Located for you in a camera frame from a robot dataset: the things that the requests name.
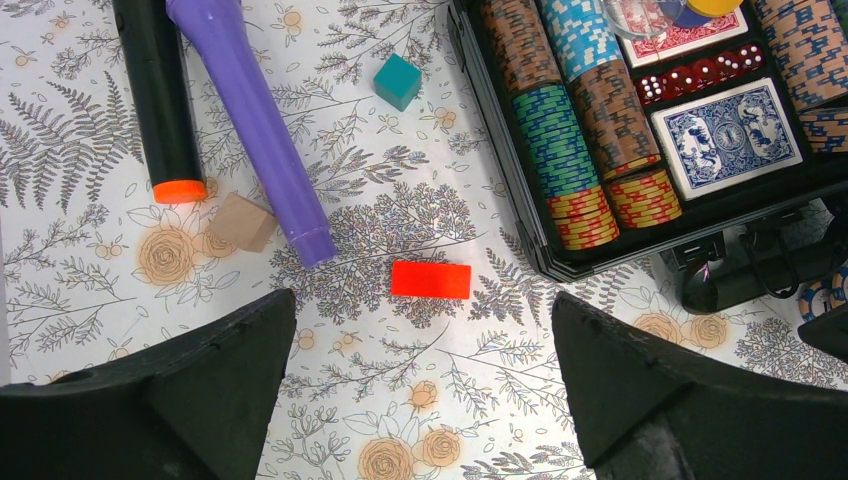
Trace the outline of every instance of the table surface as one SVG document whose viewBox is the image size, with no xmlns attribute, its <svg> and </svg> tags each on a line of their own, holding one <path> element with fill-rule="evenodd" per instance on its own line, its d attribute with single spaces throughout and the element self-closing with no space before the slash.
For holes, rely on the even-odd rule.
<svg viewBox="0 0 848 480">
<path fill-rule="evenodd" d="M 279 234 L 255 254 L 206 233 L 227 193 L 264 199 L 192 49 L 212 195 L 155 205 L 109 0 L 0 5 L 14 381 L 46 383 L 292 288 L 299 330 L 257 476 L 303 480 L 593 478 L 550 333 L 562 289 L 729 364 L 846 387 L 848 367 L 798 339 L 794 300 L 691 316 L 651 258 L 573 285 L 534 274 L 456 65 L 447 1 L 244 1 L 256 60 L 345 239 L 338 258 L 314 270 Z M 372 88 L 393 50 L 425 75 L 423 98 L 404 113 Z M 392 298 L 395 259 L 470 264 L 473 298 Z"/>
</svg>

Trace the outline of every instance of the transparent plastic cup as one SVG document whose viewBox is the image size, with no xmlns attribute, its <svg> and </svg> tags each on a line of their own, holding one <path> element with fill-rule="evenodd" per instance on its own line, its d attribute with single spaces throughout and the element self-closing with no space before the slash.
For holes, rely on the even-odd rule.
<svg viewBox="0 0 848 480">
<path fill-rule="evenodd" d="M 653 38 L 668 30 L 686 0 L 600 0 L 615 33 L 628 40 Z"/>
</svg>

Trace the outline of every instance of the tablecloth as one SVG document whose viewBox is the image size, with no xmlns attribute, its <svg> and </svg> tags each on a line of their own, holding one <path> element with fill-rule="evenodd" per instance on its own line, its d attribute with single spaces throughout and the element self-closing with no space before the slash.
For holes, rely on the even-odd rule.
<svg viewBox="0 0 848 480">
<path fill-rule="evenodd" d="M 338 258 L 305 270 L 280 232 L 261 254 L 209 233 L 229 192 L 265 200 L 190 46 L 211 195 L 156 205 L 110 1 L 0 0 L 14 381 L 122 358 L 292 288 L 298 331 L 257 478 L 303 480 L 593 478 L 550 332 L 560 290 L 729 364 L 846 387 L 848 367 L 798 339 L 794 300 L 693 316 L 655 258 L 572 285 L 535 274 L 447 36 L 447 1 L 243 7 L 256 61 L 338 233 Z M 424 74 L 423 96 L 404 113 L 371 82 L 392 52 Z M 799 235 L 820 235 L 817 225 Z M 391 297 L 397 259 L 472 265 L 471 300 Z"/>
</svg>

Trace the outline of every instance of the red rectangular block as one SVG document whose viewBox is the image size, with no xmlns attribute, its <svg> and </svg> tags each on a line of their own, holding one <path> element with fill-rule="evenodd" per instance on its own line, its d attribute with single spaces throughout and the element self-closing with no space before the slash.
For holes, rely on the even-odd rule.
<svg viewBox="0 0 848 480">
<path fill-rule="evenodd" d="M 392 295 L 468 300 L 471 298 L 471 266 L 395 262 Z"/>
</svg>

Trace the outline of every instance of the green cube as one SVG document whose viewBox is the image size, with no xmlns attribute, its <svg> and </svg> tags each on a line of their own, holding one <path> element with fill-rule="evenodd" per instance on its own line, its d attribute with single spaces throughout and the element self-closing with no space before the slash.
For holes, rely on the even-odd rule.
<svg viewBox="0 0 848 480">
<path fill-rule="evenodd" d="M 374 77 L 374 90 L 402 112 L 421 90 L 421 70 L 393 53 Z"/>
</svg>

